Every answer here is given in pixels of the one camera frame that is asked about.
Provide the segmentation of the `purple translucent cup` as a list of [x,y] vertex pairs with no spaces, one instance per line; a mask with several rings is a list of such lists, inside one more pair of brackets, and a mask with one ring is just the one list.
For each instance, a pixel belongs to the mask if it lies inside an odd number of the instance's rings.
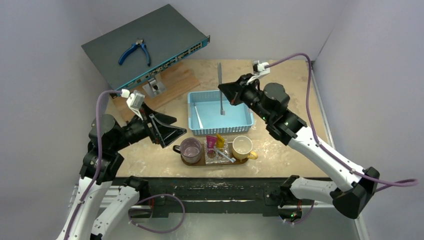
[[202,145],[196,138],[184,139],[180,145],[174,145],[172,150],[182,157],[189,164],[195,164],[201,159]]

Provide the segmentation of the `light blue plastic basket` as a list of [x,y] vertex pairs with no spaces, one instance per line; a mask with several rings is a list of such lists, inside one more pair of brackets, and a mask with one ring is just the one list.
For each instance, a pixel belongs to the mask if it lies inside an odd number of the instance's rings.
[[[197,106],[203,129],[199,127],[193,103]],[[221,115],[219,90],[189,92],[187,104],[188,128],[195,136],[246,133],[254,124],[253,113],[245,104],[230,105],[224,96],[225,115]]]

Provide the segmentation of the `yellow toothpaste tube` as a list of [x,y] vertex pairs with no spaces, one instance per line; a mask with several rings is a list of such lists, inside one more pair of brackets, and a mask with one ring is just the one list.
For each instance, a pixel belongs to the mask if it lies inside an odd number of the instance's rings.
[[216,134],[216,138],[217,138],[216,147],[218,149],[223,149],[225,147],[225,143],[226,143],[225,139],[218,133]]

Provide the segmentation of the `clear glass toothbrush holder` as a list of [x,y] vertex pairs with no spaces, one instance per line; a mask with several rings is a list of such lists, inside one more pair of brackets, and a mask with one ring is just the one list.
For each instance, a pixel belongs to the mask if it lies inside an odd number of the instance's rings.
[[[227,156],[230,157],[231,155],[231,148],[229,147],[228,139],[225,139],[225,146],[224,148],[219,148],[220,151],[225,153]],[[222,157],[220,154],[215,152],[215,150],[206,150],[204,154],[205,164],[206,165],[219,165],[219,164],[232,164],[228,159]]]

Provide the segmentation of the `yellow mug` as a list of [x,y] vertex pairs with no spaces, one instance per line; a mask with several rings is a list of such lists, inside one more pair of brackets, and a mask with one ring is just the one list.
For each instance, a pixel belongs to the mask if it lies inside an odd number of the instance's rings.
[[252,140],[244,135],[237,136],[232,142],[232,154],[238,160],[257,160],[258,154],[253,151]]

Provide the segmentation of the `dark wooden oval tray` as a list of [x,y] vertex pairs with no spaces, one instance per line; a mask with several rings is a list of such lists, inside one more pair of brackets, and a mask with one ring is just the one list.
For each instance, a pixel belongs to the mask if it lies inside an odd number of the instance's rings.
[[184,161],[180,155],[181,161],[187,165],[187,166],[192,166],[192,167],[210,167],[210,166],[237,166],[237,165],[243,165],[245,163],[247,163],[249,161],[248,158],[245,159],[236,159],[236,161],[234,163],[225,163],[225,164],[217,164],[217,165],[206,165],[205,163],[205,144],[202,143],[202,149],[201,149],[201,158],[198,162],[196,163],[188,163],[186,161]]

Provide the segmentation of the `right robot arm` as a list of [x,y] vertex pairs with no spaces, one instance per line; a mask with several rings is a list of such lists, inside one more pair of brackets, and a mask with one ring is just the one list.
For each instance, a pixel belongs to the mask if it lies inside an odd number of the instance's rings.
[[311,180],[292,175],[282,187],[282,204],[296,200],[315,200],[332,204],[342,215],[356,219],[374,196],[380,173],[374,167],[364,168],[348,160],[320,138],[288,108],[290,96],[283,85],[268,83],[259,90],[256,81],[248,82],[252,74],[242,75],[237,81],[221,83],[218,88],[233,106],[245,104],[261,117],[266,130],[277,141],[304,155],[330,181]]

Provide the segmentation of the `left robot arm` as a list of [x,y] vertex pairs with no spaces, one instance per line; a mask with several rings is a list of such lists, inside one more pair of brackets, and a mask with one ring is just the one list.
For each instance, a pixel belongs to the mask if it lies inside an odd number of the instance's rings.
[[110,114],[94,119],[76,198],[59,240],[105,240],[130,207],[152,199],[148,181],[130,176],[112,202],[98,213],[124,161],[119,151],[146,138],[165,148],[187,132],[173,125],[175,117],[156,112],[144,102],[128,103],[128,108],[135,115],[125,126],[120,126]]

